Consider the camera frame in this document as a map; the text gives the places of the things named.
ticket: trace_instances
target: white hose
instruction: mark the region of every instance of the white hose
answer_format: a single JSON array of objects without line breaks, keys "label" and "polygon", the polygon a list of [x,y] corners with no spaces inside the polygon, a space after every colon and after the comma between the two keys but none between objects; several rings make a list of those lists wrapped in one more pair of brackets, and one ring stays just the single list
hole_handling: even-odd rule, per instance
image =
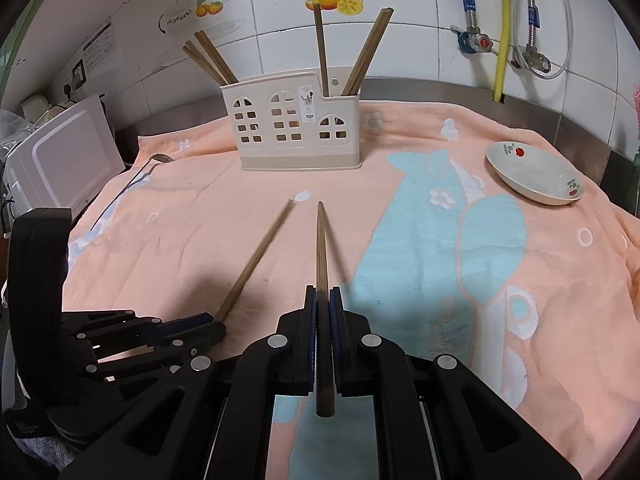
[{"label": "white hose", "polygon": [[513,38],[513,51],[515,53],[516,60],[518,61],[518,63],[521,66],[526,67],[534,76],[540,79],[545,79],[545,80],[555,79],[558,76],[560,76],[562,72],[565,72],[569,67],[569,58],[571,57],[571,50],[574,45],[574,20],[571,14],[570,1],[562,0],[562,2],[564,5],[564,18],[566,21],[566,39],[567,39],[566,57],[564,58],[564,63],[562,63],[562,66],[558,69],[557,72],[547,75],[547,74],[538,73],[534,69],[532,69],[532,67],[530,67],[529,63],[527,63],[527,61],[524,59],[524,56],[522,55],[522,52],[520,51],[520,42],[518,41],[518,0],[514,1],[514,6],[513,6],[514,14],[512,14],[512,19],[511,19],[513,22],[513,27],[511,27],[511,30],[512,30],[511,35]]}]

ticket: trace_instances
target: pink towel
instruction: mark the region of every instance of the pink towel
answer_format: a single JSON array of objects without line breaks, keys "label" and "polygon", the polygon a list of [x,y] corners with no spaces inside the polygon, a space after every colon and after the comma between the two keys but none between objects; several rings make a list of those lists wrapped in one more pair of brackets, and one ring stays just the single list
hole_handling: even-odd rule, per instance
[{"label": "pink towel", "polygon": [[[315,280],[321,200],[335,237],[330,285],[343,285],[350,308],[406,351],[458,355],[586,480],[596,479],[640,416],[639,221],[587,178],[583,199],[559,208],[505,186],[487,147],[513,140],[561,156],[535,132],[455,105],[369,102],[361,114],[364,163],[354,171],[242,171],[226,119],[140,138],[134,168],[105,186],[72,233],[65,310],[132,308],[164,320],[215,314],[297,197],[211,352],[238,354],[302,307]],[[145,172],[100,216],[154,153],[177,160]],[[376,278],[384,261],[408,270],[384,284]],[[415,294],[405,275],[420,280]],[[411,310],[420,294],[434,306]],[[269,478],[297,478],[297,465],[315,453],[296,439],[311,431],[302,426],[305,402],[274,422]],[[309,459],[306,478],[341,478],[333,462]]]}]

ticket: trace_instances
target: metal screw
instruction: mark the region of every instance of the metal screw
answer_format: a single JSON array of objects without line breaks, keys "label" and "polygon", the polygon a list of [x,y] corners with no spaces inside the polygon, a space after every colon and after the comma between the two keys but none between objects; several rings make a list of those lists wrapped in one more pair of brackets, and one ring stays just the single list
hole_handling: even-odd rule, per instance
[{"label": "metal screw", "polygon": [[364,346],[375,348],[376,346],[380,346],[381,343],[382,343],[382,339],[380,339],[379,335],[367,334],[362,336],[362,344]]},{"label": "metal screw", "polygon": [[283,336],[282,334],[274,334],[267,339],[267,344],[271,348],[282,348],[288,341],[289,340],[286,336]]},{"label": "metal screw", "polygon": [[438,357],[438,366],[445,370],[453,370],[457,364],[458,361],[456,361],[455,357],[451,357],[450,355],[441,355]]},{"label": "metal screw", "polygon": [[198,357],[194,357],[191,360],[191,368],[193,368],[197,372],[206,370],[210,366],[211,366],[211,359],[209,359],[206,355],[199,355]]}]

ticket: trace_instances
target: plastic bag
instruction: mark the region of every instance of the plastic bag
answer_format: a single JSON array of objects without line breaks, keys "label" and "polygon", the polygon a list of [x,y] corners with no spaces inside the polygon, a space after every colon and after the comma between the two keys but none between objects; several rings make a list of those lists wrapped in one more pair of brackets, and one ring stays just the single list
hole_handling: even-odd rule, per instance
[{"label": "plastic bag", "polygon": [[7,110],[0,110],[0,161],[4,162],[11,150],[31,135],[29,123]]}]

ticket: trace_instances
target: yellow gas hose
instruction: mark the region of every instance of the yellow gas hose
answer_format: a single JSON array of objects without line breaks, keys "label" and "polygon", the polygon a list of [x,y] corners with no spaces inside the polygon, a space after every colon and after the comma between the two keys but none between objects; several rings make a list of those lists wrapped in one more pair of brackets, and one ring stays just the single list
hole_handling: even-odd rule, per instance
[{"label": "yellow gas hose", "polygon": [[511,0],[502,0],[502,34],[500,35],[500,50],[498,64],[495,67],[494,101],[502,102],[504,78],[507,70],[507,57],[511,40]]}]

